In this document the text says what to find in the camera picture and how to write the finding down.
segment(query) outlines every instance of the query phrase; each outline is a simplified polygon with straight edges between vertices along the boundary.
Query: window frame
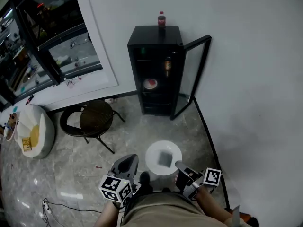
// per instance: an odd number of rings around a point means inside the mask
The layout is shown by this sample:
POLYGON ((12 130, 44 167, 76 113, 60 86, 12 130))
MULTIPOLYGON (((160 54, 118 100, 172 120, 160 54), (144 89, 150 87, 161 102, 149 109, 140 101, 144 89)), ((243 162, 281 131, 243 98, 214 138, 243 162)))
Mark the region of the window frame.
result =
POLYGON ((9 89, 9 87, 3 81, 0 80, 0 85, 3 86, 1 87, 0 95, 2 95, 4 99, 8 102, 5 105, 0 104, 0 112, 14 105, 15 103, 27 97, 30 97, 34 93, 37 93, 53 85, 59 85, 61 82, 64 81, 64 78, 71 79, 76 76, 81 76, 90 72, 103 69, 100 62, 91 67, 87 67, 83 69, 79 67, 79 70, 77 71, 72 71, 70 73, 67 72, 66 74, 63 74, 60 67, 57 65, 57 63, 54 61, 53 57, 51 56, 49 49, 75 36, 81 35, 83 33, 88 33, 85 23, 83 22, 80 25, 67 29, 61 32, 60 34, 50 38, 49 40, 43 42, 41 45, 37 45, 36 37, 32 29, 29 27, 26 17, 24 16, 24 13, 22 12, 22 4, 25 1, 27 0, 9 0, 9 2, 3 7, 0 13, 2 13, 3 11, 5 11, 5 9, 8 8, 13 9, 13 18, 16 21, 18 29, 20 30, 20 33, 24 38, 27 48, 35 56, 40 66, 49 76, 50 80, 41 83, 37 87, 34 87, 33 89, 26 91, 18 96, 14 95, 14 93, 9 89))

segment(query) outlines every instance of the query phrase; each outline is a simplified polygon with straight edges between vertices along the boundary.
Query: brown bottle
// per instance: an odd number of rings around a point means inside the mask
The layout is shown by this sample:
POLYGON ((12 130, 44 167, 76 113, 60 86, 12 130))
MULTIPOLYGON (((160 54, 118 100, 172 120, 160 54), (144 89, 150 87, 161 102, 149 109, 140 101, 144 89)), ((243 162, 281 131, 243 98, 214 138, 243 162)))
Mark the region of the brown bottle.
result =
POLYGON ((165 76, 168 78, 171 70, 171 57, 168 56, 164 61, 165 76))

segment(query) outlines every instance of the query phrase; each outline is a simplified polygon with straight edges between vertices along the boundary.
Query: black mini fridge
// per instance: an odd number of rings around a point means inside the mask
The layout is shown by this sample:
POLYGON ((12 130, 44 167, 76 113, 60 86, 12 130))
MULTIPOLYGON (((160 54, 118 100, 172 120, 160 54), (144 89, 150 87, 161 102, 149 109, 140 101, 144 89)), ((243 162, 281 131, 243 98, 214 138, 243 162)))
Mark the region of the black mini fridge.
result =
POLYGON ((127 48, 143 114, 173 120, 191 104, 211 39, 183 45, 178 26, 135 27, 127 48))

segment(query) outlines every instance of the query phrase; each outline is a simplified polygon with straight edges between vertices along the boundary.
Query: red object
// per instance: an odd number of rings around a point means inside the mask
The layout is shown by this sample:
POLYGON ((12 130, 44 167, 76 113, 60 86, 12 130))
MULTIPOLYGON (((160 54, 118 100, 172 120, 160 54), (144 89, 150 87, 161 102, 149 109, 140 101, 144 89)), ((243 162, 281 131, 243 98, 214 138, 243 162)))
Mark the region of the red object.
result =
POLYGON ((25 105, 29 104, 30 101, 32 101, 33 97, 34 97, 34 95, 30 96, 29 99, 27 100, 27 102, 25 103, 25 105))
POLYGON ((154 79, 148 79, 148 82, 150 83, 151 86, 156 84, 154 79))
POLYGON ((160 15, 158 16, 158 26, 159 28, 165 28, 166 24, 166 18, 164 16, 164 13, 161 11, 160 15))
POLYGON ((15 117, 14 117, 12 114, 10 114, 10 113, 9 113, 9 117, 12 118, 12 119, 15 118, 15 117))

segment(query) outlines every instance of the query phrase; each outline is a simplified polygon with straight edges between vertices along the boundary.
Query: soda bottle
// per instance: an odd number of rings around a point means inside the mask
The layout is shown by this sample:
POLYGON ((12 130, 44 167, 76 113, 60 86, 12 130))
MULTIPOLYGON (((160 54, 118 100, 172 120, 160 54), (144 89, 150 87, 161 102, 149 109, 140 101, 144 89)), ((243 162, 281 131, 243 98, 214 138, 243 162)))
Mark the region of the soda bottle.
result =
POLYGON ((158 26, 159 28, 165 28, 166 18, 164 13, 161 11, 160 15, 158 16, 158 26))

